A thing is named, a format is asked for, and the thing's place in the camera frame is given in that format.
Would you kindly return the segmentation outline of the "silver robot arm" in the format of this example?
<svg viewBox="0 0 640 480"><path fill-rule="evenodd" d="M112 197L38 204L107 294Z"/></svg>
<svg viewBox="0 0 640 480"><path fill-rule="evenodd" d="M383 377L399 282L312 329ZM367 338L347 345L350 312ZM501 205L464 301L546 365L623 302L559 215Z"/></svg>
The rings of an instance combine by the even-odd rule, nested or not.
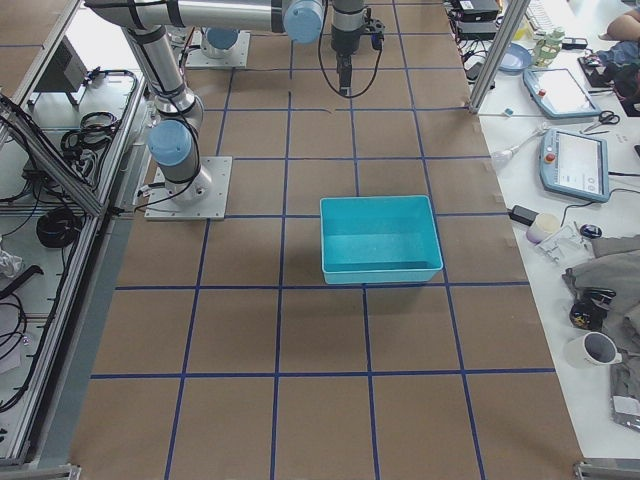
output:
<svg viewBox="0 0 640 480"><path fill-rule="evenodd" d="M187 86L163 26L124 28L123 33L155 95L160 120L151 128L147 146L164 176L167 198L183 205L195 202L211 186L198 142L202 101Z"/></svg>
<svg viewBox="0 0 640 480"><path fill-rule="evenodd" d="M331 46L336 52L339 95L351 96L351 56L375 21L363 1L87 1L102 19L123 29L154 92L171 103L186 97L186 83L165 28L212 27L285 33L300 44L322 36L333 11Z"/></svg>

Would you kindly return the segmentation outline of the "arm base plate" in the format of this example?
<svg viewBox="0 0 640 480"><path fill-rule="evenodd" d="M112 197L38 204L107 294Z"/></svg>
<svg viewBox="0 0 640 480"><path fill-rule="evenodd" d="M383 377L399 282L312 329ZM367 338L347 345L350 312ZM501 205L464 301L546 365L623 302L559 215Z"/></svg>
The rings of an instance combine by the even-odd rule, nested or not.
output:
<svg viewBox="0 0 640 480"><path fill-rule="evenodd" d="M154 181L164 186L150 193L144 217L150 221L223 220L231 178L231 156L202 156L200 172L186 187L166 182L159 167Z"/></svg>
<svg viewBox="0 0 640 480"><path fill-rule="evenodd" d="M240 31L230 44L209 29L195 30L186 56L187 69L245 69L248 61L250 33Z"/></svg>

